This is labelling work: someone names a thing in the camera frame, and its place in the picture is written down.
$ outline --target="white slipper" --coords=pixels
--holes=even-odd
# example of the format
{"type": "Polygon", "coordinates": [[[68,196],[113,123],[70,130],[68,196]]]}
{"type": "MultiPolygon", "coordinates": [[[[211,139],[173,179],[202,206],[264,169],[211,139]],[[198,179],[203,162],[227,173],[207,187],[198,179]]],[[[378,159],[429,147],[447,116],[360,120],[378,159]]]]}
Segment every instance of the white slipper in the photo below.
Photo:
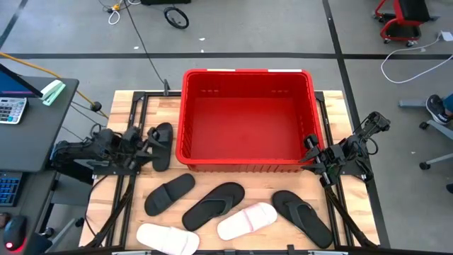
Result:
{"type": "Polygon", "coordinates": [[[277,211],[267,203],[251,205],[217,225],[217,233],[223,240],[231,240],[271,225],[277,220],[277,211]]]}
{"type": "Polygon", "coordinates": [[[139,227],[137,240],[168,255],[192,255],[200,244],[200,238],[195,233],[149,223],[139,227]]]}

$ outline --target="keyboard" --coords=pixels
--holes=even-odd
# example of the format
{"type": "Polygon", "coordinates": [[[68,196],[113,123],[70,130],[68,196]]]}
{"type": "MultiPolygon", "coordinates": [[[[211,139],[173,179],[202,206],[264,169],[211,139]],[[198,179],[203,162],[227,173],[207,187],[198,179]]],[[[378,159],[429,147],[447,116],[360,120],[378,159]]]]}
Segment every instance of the keyboard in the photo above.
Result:
{"type": "Polygon", "coordinates": [[[21,172],[0,172],[0,206],[16,206],[21,181],[21,172]]]}
{"type": "Polygon", "coordinates": [[[0,123],[18,124],[26,106],[26,98],[0,98],[0,123]]]}

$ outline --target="white cable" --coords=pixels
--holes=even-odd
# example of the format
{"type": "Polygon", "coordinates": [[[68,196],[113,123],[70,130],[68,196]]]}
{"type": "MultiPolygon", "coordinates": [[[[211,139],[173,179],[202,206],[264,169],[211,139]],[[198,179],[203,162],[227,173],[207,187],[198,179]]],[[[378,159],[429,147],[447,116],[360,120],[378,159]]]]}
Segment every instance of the white cable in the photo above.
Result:
{"type": "Polygon", "coordinates": [[[121,15],[120,15],[120,9],[121,9],[121,4],[122,4],[122,0],[120,0],[118,2],[118,11],[114,10],[112,8],[112,14],[110,15],[110,17],[108,17],[108,23],[111,24],[111,25],[115,25],[116,23],[120,22],[120,19],[121,19],[121,15]],[[115,21],[115,22],[112,22],[112,17],[117,14],[118,15],[118,19],[115,21]]]}
{"type": "Polygon", "coordinates": [[[113,10],[112,14],[110,15],[110,17],[108,18],[108,23],[111,24],[111,25],[115,25],[116,23],[118,23],[121,19],[121,15],[119,12],[113,10]],[[118,19],[115,21],[115,22],[112,22],[112,17],[117,14],[118,15],[118,19]]]}
{"type": "Polygon", "coordinates": [[[132,4],[132,5],[137,5],[137,4],[141,4],[142,2],[141,1],[138,1],[137,3],[134,2],[134,0],[127,0],[129,2],[129,4],[132,4]]]}
{"type": "Polygon", "coordinates": [[[438,64],[437,66],[432,67],[432,68],[430,68],[430,69],[428,69],[428,70],[426,70],[426,71],[424,71],[424,72],[422,72],[422,73],[420,73],[420,74],[417,74],[417,75],[415,75],[414,77],[412,77],[412,78],[410,78],[410,79],[407,79],[407,80],[405,80],[405,81],[394,81],[394,80],[390,79],[390,78],[385,74],[385,72],[384,72],[384,64],[385,64],[385,62],[386,62],[386,61],[389,59],[389,57],[392,56],[394,53],[400,52],[400,51],[406,51],[406,50],[418,50],[418,49],[422,49],[422,48],[424,48],[424,47],[429,47],[429,46],[431,46],[431,45],[433,45],[433,44],[439,42],[440,36],[441,36],[441,33],[439,33],[439,35],[437,36],[437,39],[436,39],[434,42],[430,43],[429,45],[420,46],[420,47],[415,47],[415,48],[408,48],[408,49],[400,49],[400,50],[395,50],[395,51],[393,51],[392,53],[390,53],[390,54],[385,58],[385,60],[384,60],[384,61],[382,62],[382,64],[381,64],[381,71],[382,71],[382,74],[383,74],[389,81],[391,81],[391,82],[393,82],[393,83],[395,83],[395,84],[403,84],[403,83],[406,83],[406,82],[408,82],[408,81],[412,81],[412,80],[414,80],[414,79],[417,79],[418,77],[420,77],[420,76],[422,76],[422,75],[424,75],[424,74],[426,74],[426,73],[428,73],[428,72],[431,72],[432,70],[434,70],[434,69],[440,67],[441,65],[447,63],[449,60],[451,60],[451,59],[453,58],[453,55],[451,55],[448,59],[446,59],[446,60],[443,61],[442,63],[438,64]]]}

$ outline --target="red chair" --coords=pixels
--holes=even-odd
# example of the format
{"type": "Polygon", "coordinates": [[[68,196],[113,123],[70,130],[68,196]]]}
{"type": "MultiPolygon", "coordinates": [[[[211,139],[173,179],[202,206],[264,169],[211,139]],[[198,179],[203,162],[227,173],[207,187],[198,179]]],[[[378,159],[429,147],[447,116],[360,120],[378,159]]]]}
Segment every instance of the red chair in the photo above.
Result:
{"type": "Polygon", "coordinates": [[[425,0],[394,0],[395,14],[380,13],[386,1],[381,0],[374,11],[375,18],[385,23],[381,29],[384,43],[390,43],[391,40],[406,41],[406,46],[412,47],[421,37],[420,25],[431,20],[425,0]]]}

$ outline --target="black desk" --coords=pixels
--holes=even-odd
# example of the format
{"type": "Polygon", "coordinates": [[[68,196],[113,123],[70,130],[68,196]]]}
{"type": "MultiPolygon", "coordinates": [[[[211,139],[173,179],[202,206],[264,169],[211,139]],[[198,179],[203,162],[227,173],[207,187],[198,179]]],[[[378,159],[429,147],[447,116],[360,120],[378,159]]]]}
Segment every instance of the black desk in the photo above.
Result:
{"type": "MultiPolygon", "coordinates": [[[[53,78],[26,77],[27,82],[41,90],[53,78]]],[[[62,79],[66,88],[51,106],[45,106],[37,98],[28,100],[29,106],[21,122],[17,125],[0,125],[0,139],[3,145],[1,152],[1,170],[31,171],[24,174],[22,192],[17,206],[0,208],[0,212],[27,217],[27,242],[20,252],[12,253],[3,246],[3,230],[0,231],[0,254],[33,254],[29,246],[32,233],[38,227],[43,210],[49,202],[49,194],[55,182],[56,171],[44,170],[55,143],[59,129],[74,97],[79,81],[62,79]]]]}

